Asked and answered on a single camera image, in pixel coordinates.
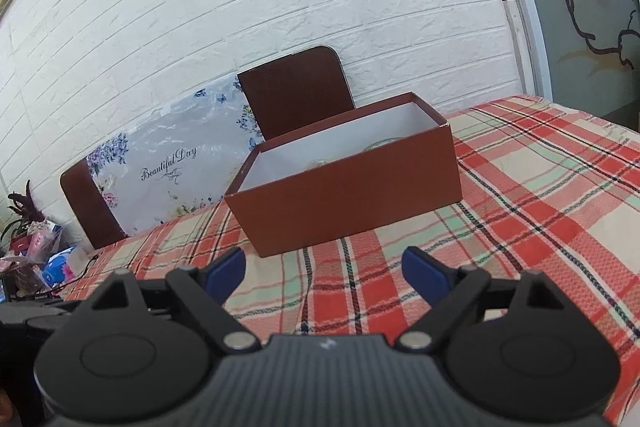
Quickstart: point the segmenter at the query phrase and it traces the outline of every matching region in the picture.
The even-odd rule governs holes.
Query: red plaid pattern
[[[392,341],[428,309],[402,277],[405,247],[494,277],[538,268],[618,352],[622,376],[606,414],[617,424],[640,396],[640,136],[527,96],[449,122],[461,203],[268,259],[220,203],[104,248],[66,297],[85,298],[119,267],[152,279],[238,245],[247,275],[226,309],[261,338],[382,332]]]

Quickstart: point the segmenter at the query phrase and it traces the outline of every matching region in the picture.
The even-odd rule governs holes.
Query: open box
[[[261,257],[461,199],[449,124],[412,92],[257,145],[225,194]]]

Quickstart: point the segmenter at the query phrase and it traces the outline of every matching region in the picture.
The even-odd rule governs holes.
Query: flower print
[[[93,176],[98,176],[107,163],[117,161],[119,164],[126,164],[125,156],[127,152],[129,152],[127,135],[120,133],[98,145],[96,149],[87,155],[86,163],[89,167],[89,172]]]
[[[113,192],[103,192],[102,199],[109,208],[116,208],[116,206],[118,206],[118,198]]]
[[[67,263],[62,265],[61,270],[62,270],[62,275],[65,276],[65,281],[70,281],[71,279],[73,279],[76,276],[76,274],[74,274],[71,271],[71,268],[69,267],[69,265]]]
[[[111,174],[108,178],[98,180],[96,182],[98,188],[100,189],[100,192],[104,192],[105,190],[110,189],[111,187],[113,187],[113,185],[115,185],[115,183],[116,177],[113,174]]]
[[[255,133],[258,137],[262,138],[262,131],[258,127],[257,121],[255,121],[255,115],[249,104],[245,103],[242,106],[242,116],[238,118],[236,123],[240,126],[240,129]]]
[[[208,198],[200,198],[199,200],[194,199],[193,203],[181,203],[175,207],[175,210],[171,213],[170,218],[175,219],[177,217],[184,217],[188,214],[191,214],[192,212],[195,212],[196,210],[206,208],[212,203],[212,200],[213,198],[209,196]]]

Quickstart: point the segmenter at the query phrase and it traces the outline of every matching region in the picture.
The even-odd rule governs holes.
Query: chair backrest
[[[265,140],[354,108],[340,58],[316,46],[238,74]]]
[[[102,248],[127,237],[95,185],[86,157],[60,176],[60,186],[94,248]]]

